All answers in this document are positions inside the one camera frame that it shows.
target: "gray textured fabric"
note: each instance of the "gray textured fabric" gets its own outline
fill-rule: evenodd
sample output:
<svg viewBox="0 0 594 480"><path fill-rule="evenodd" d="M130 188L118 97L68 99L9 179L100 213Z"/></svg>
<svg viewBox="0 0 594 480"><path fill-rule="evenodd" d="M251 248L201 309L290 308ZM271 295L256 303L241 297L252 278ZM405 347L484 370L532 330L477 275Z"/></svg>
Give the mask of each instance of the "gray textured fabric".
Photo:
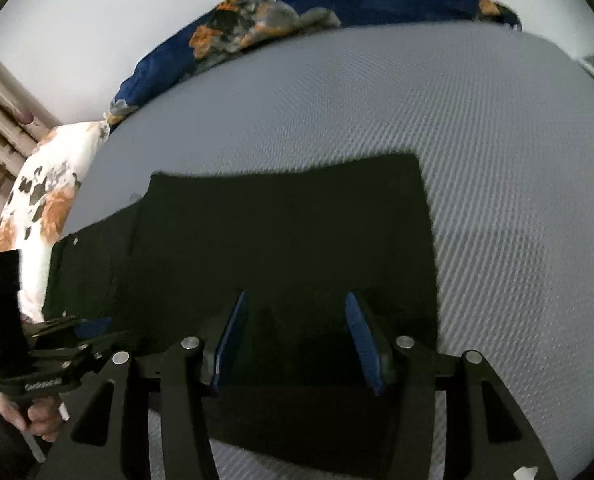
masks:
<svg viewBox="0 0 594 480"><path fill-rule="evenodd" d="M295 170L396 151L419 156L427 186L441 350L484 352L571 479L594 455L594 81L545 40L452 23L271 44L121 124L67 229L128 204L156 170ZM288 465L273 476L224 449L223 478L321 478ZM438 437L432 478L442 452Z"/></svg>

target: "silver screw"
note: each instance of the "silver screw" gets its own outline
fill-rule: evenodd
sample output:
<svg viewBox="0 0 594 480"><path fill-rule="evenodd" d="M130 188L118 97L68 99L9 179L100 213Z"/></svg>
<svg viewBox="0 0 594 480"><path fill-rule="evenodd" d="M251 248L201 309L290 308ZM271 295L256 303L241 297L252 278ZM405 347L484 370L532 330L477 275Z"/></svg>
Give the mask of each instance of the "silver screw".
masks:
<svg viewBox="0 0 594 480"><path fill-rule="evenodd" d="M408 335L400 335L395 339L395 344L399 348L410 350L415 345L415 340Z"/></svg>
<svg viewBox="0 0 594 480"><path fill-rule="evenodd" d="M183 346L186 350L190 350L193 348L197 348L199 346L199 339L194 336L185 337L181 341L181 346Z"/></svg>
<svg viewBox="0 0 594 480"><path fill-rule="evenodd" d="M478 365L483 360L484 358L481 356L479 352L475 352L474 350L469 350L466 352L466 361L468 361L469 363Z"/></svg>
<svg viewBox="0 0 594 480"><path fill-rule="evenodd" d="M116 365L123 365L125 362L128 361L129 358L130 358L130 355L128 354L128 352L124 352L122 350L120 352L117 352L115 355L113 355L113 362Z"/></svg>

